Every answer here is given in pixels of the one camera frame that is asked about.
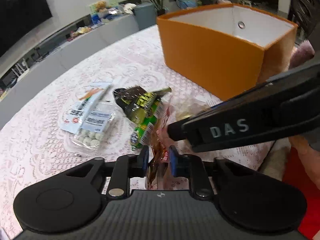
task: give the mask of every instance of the white tablecloth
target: white tablecloth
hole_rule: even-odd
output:
[[[170,86],[172,105],[203,96],[219,100],[164,63],[157,26],[129,36],[85,59],[57,78],[29,101],[0,131],[0,225],[10,238],[21,227],[12,204],[23,188],[76,166],[90,158],[68,152],[69,133],[58,123],[91,81],[118,79],[117,87],[141,85],[146,90]],[[132,128],[125,119],[113,131],[101,155],[107,161],[130,153]],[[270,143],[197,154],[204,160],[224,156],[257,169]],[[144,188],[144,179],[132,179],[131,188]]]

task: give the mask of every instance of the ribbed gray surface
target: ribbed gray surface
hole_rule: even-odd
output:
[[[126,200],[110,202],[92,224],[63,235],[25,231],[17,240],[300,240],[293,231],[280,236],[251,235],[232,227],[210,202],[197,201],[187,191],[135,190]]]

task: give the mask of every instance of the television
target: television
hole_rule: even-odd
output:
[[[46,0],[0,0],[0,57],[24,35],[51,17]]]

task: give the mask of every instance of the red logo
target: red logo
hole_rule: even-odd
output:
[[[73,123],[79,123],[79,117],[73,118],[73,119],[72,119],[72,122],[73,122]]]

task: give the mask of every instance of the orange box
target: orange box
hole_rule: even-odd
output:
[[[238,4],[217,4],[157,18],[167,66],[228,100],[287,67],[297,25]]]

